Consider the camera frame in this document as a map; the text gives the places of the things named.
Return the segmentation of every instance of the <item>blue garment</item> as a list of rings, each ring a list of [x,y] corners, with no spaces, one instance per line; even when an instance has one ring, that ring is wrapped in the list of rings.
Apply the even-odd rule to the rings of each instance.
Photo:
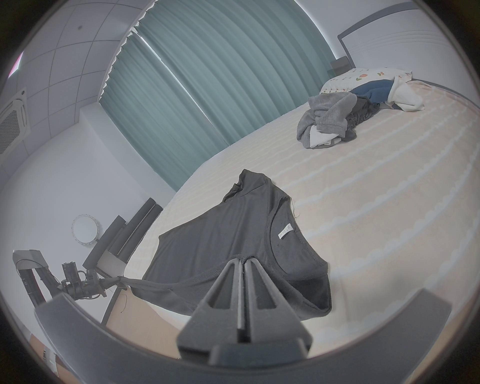
[[[393,86],[393,80],[375,80],[359,85],[350,92],[357,96],[367,96],[372,103],[385,103]]]

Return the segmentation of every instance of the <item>black tank top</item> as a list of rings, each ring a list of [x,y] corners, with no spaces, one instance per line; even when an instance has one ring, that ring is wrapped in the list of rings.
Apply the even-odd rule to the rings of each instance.
[[[290,197],[246,169],[223,201],[159,236],[143,280],[123,279],[135,296],[191,315],[229,260],[255,257],[301,320],[332,309],[327,263],[303,237]]]

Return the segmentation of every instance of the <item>beige bed sheet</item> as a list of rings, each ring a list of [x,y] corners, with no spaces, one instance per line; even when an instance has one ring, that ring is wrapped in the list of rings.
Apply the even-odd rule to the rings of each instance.
[[[383,109],[352,142],[303,148],[295,132],[305,104],[206,161],[146,233],[125,276],[142,278],[158,236],[220,203],[246,168],[292,197],[302,233],[329,264],[333,309],[303,322],[314,338],[310,356],[375,328],[422,287],[452,303],[453,319],[480,276],[480,112],[443,89],[410,84],[425,110]]]

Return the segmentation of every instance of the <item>curtain gap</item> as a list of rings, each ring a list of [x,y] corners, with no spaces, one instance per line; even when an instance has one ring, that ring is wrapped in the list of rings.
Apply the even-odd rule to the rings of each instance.
[[[172,75],[172,77],[175,79],[175,81],[181,86],[181,88],[183,89],[183,91],[185,91],[185,93],[189,96],[189,98],[195,103],[195,105],[197,106],[197,108],[201,111],[201,113],[205,116],[205,118],[208,120],[208,122],[210,123],[210,125],[212,126],[212,128],[215,130],[215,132],[217,132],[217,134],[222,138],[222,140],[224,141],[224,143],[229,146],[227,140],[225,140],[225,137],[223,137],[222,133],[216,128],[216,126],[211,122],[211,120],[208,118],[208,116],[205,114],[204,110],[200,108],[200,106],[198,105],[198,103],[195,101],[195,99],[193,98],[193,96],[190,94],[190,92],[187,91],[187,89],[183,86],[183,84],[180,82],[180,80],[175,76],[175,74],[170,70],[170,68],[163,62],[162,58],[154,51],[154,49],[145,41],[145,39],[140,36],[140,34],[138,33],[138,31],[136,30],[136,28],[132,28],[132,32],[135,33],[139,38],[140,40],[148,47],[148,49],[154,54],[154,56],[162,63],[162,65],[167,69],[168,73],[170,73]]]

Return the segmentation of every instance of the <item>curtain fold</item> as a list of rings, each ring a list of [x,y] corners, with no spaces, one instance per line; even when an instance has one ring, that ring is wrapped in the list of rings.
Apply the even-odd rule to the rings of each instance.
[[[294,0],[161,0],[136,30],[100,103],[174,189],[318,94],[335,59]]]

